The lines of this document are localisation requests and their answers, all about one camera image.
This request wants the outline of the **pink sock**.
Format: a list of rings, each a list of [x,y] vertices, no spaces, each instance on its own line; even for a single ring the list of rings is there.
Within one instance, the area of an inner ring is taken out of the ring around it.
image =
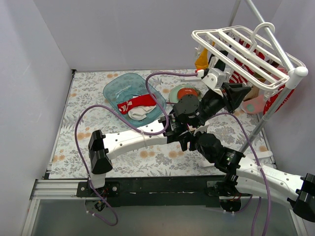
[[[256,98],[243,101],[241,108],[247,114],[258,114],[263,112],[265,103],[264,95],[259,95]]]

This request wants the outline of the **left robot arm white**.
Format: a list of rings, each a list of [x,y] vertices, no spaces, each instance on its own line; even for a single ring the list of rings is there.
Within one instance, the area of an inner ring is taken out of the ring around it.
[[[88,191],[95,197],[104,193],[106,173],[113,169],[112,159],[129,151],[173,142],[179,142],[182,151],[197,150],[224,173],[236,173],[226,155],[241,158],[241,154],[223,147],[215,135],[207,133],[206,122],[221,109],[233,113],[251,88],[223,83],[219,90],[222,95],[209,89],[201,99],[190,94],[183,96],[168,116],[142,126],[140,132],[129,130],[108,135],[100,130],[93,132],[88,145],[91,162]]]

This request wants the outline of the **plain white sock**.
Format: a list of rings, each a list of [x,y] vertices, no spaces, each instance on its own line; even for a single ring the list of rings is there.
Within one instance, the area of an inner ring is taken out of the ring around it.
[[[156,106],[137,106],[128,111],[128,116],[132,120],[140,121],[147,117],[147,114],[154,110]]]

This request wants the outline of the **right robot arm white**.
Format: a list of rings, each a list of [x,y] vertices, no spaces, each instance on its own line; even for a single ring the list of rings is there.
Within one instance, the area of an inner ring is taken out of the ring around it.
[[[225,173],[224,180],[210,188],[214,196],[252,194],[280,203],[299,217],[315,220],[315,177],[292,175],[259,165],[243,153],[224,147],[215,135],[206,132],[181,134],[185,150],[198,151],[206,160]]]

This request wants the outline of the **red sock white pattern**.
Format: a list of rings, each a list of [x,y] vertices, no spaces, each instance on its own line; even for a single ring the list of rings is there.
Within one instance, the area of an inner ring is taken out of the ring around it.
[[[118,110],[121,114],[125,115],[127,114],[131,109],[139,107],[139,106],[155,106],[157,103],[156,101],[149,95],[141,95],[136,96],[128,101],[125,101],[123,103],[120,103],[117,105]]]

